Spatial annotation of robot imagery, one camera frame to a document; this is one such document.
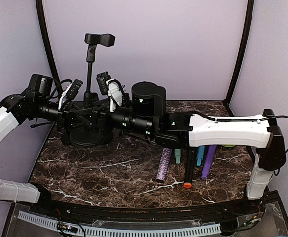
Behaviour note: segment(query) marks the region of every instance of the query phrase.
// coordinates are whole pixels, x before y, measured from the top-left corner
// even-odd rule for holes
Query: black frame edge
[[[234,117],[235,115],[234,115],[233,111],[231,110],[231,108],[229,107],[229,104],[227,104],[227,102],[225,100],[223,100],[222,103],[223,103],[224,107],[226,108],[228,114],[230,116]]]
[[[54,60],[54,56],[53,56],[53,52],[52,52],[52,47],[51,47],[51,43],[50,43],[50,38],[49,38],[47,26],[46,26],[42,0],[36,0],[36,12],[37,12],[38,20],[39,20],[39,25],[40,25],[43,44],[44,44],[45,54],[47,57],[47,61],[49,62],[52,77],[58,83],[60,83],[60,77],[59,77],[59,74],[57,72],[57,68],[56,68],[56,64],[55,64],[55,60]],[[58,90],[59,97],[60,97],[62,94],[62,88],[59,86],[57,90]]]
[[[233,94],[235,91],[235,87],[237,84],[239,72],[240,72],[241,67],[242,67],[242,63],[243,63],[243,59],[244,59],[244,55],[245,55],[245,50],[246,50],[246,46],[247,46],[247,41],[248,41],[248,36],[249,36],[249,31],[250,31],[251,22],[252,22],[253,6],[254,6],[254,0],[248,0],[242,39],[241,39],[241,43],[239,46],[239,51],[238,51],[238,55],[237,55],[236,64],[235,64],[233,76],[231,79],[231,83],[229,85],[228,92],[227,92],[227,95],[225,98],[225,102],[227,103],[227,105],[229,105],[231,103],[231,100],[232,100],[232,97],[233,97]]]
[[[280,207],[280,210],[281,210],[281,214],[283,216],[283,219],[284,219],[284,223],[286,225],[286,228],[287,228],[287,231],[288,231],[288,215],[287,215],[287,212],[283,206],[283,203],[282,203],[282,200],[281,198],[279,197],[279,200],[278,200],[278,204],[279,204],[279,207]]]

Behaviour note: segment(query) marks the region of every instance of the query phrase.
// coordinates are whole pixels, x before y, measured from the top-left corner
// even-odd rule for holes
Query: black pole
[[[37,17],[39,19],[39,25],[40,25],[42,40],[43,40],[43,44],[44,44],[44,48],[45,48],[47,61],[49,62],[52,77],[58,83],[60,83],[60,78],[59,78],[59,74],[58,74],[57,69],[56,69],[56,64],[55,64],[53,53],[52,53],[49,34],[47,31],[42,0],[36,0],[36,12],[37,12]],[[59,98],[60,98],[60,96],[62,94],[62,88],[60,86],[58,86],[57,91],[58,91]]]
[[[197,157],[197,148],[188,150],[187,163],[185,165],[185,175],[184,175],[184,184],[183,186],[186,189],[192,188],[192,179],[193,179],[193,168],[195,166],[195,160]]]
[[[92,104],[92,93],[91,89],[91,73],[93,71],[93,63],[88,63],[88,72],[87,72],[87,87],[84,93],[84,107],[90,108]]]
[[[91,90],[91,73],[93,71],[93,63],[88,63],[88,72],[87,72],[87,88],[86,91],[90,92]]]
[[[244,28],[243,28],[243,34],[242,34],[242,39],[241,39],[241,44],[239,46],[239,51],[236,59],[236,64],[234,68],[234,73],[232,76],[231,83],[229,85],[229,89],[227,92],[227,96],[224,100],[225,104],[229,106],[231,103],[233,93],[235,91],[237,79],[239,76],[239,72],[241,70],[243,58],[245,55],[245,50],[246,50],[246,45],[247,45],[247,40],[248,40],[248,35],[249,35],[249,30],[251,27],[251,22],[252,22],[252,12],[253,12],[253,5],[254,5],[254,0],[248,0],[247,2],[247,11],[246,11],[246,16],[245,16],[245,23],[244,23]]]

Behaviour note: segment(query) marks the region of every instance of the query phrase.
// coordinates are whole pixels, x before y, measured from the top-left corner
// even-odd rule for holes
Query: green object
[[[222,145],[222,146],[231,148],[231,147],[234,147],[235,145]]]
[[[176,164],[180,164],[181,160],[181,149],[175,149],[175,158],[176,158]]]

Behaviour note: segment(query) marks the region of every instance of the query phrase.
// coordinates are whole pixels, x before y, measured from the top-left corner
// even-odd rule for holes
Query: orange cap
[[[184,183],[183,185],[186,189],[191,189],[192,188],[192,184],[191,183]]]

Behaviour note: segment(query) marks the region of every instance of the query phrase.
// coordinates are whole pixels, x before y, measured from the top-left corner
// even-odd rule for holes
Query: marble tabletop
[[[167,111],[198,110],[207,115],[227,116],[221,101],[167,101]],[[218,146],[207,180],[202,167],[194,168],[193,186],[183,187],[187,152],[181,164],[170,160],[167,179],[155,181],[162,147],[118,136],[95,148],[65,146],[53,128],[35,165],[31,182],[40,183],[54,200],[70,203],[127,208],[181,207],[241,199],[253,168],[244,146]]]

